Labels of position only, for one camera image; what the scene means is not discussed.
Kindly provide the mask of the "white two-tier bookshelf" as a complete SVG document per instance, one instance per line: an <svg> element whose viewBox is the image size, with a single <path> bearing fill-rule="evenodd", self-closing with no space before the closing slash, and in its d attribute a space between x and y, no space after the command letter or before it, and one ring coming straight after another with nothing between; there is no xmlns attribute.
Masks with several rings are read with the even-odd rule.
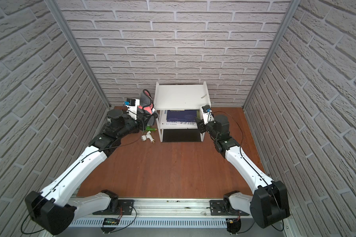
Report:
<svg viewBox="0 0 356 237"><path fill-rule="evenodd" d="M205 134L201 134L196 125L162 124L165 110L198 110L199 119L203 119L202 106L210 105L208 88L202 85L160 85L156 84L154 108L159 112L156 119L161 142L202 142Z"/></svg>

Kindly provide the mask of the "grey and pink microfibre cloth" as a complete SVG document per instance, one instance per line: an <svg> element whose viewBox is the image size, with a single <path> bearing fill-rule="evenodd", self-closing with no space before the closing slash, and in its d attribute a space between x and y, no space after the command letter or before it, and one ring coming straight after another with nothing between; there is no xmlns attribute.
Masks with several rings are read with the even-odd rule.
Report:
<svg viewBox="0 0 356 237"><path fill-rule="evenodd" d="M139 98L137 112L140 114L154 115L154 111L154 103L151 93L147 89L144 89Z"/></svg>

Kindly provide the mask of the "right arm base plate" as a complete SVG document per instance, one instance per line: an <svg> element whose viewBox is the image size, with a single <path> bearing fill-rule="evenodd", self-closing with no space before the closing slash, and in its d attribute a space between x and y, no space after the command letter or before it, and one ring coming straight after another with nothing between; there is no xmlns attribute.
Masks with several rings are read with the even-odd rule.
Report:
<svg viewBox="0 0 356 237"><path fill-rule="evenodd" d="M250 214L241 210L235 210L225 200L210 200L210 211L212 216L249 216Z"/></svg>

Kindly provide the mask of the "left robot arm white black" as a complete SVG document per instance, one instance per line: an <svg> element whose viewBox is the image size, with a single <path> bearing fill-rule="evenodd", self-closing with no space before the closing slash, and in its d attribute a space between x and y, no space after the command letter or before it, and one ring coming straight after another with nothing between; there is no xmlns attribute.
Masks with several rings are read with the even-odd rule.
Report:
<svg viewBox="0 0 356 237"><path fill-rule="evenodd" d="M108 111L100 133L89 142L83 153L52 183L26 196L24 201L29 218L50 234L59 235L73 221L86 215L96 212L121 214L119 197L112 191L103 190L78 201L71 200L71 197L91 172L122 146L123 137L144 131L154 117L153 109Z"/></svg>

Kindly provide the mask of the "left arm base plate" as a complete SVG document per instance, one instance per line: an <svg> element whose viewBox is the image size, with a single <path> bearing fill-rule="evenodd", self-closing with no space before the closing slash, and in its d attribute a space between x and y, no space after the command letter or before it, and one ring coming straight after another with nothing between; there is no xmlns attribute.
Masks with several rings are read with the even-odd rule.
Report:
<svg viewBox="0 0 356 237"><path fill-rule="evenodd" d="M133 213L134 199L117 199L111 201L109 207L102 211L94 212L93 215L125 215L130 216Z"/></svg>

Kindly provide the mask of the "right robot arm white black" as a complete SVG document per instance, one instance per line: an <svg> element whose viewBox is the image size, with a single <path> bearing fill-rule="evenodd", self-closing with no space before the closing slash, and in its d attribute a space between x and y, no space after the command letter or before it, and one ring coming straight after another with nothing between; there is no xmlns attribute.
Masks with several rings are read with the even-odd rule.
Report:
<svg viewBox="0 0 356 237"><path fill-rule="evenodd" d="M196 119L200 133L207 132L214 142L217 152L234 166L248 184L252 195L235 192L228 196L232 209L248 213L255 223L266 228L290 216L288 193L285 184L274 181L251 159L240 144L230 135L228 118L224 115L204 114L204 119Z"/></svg>

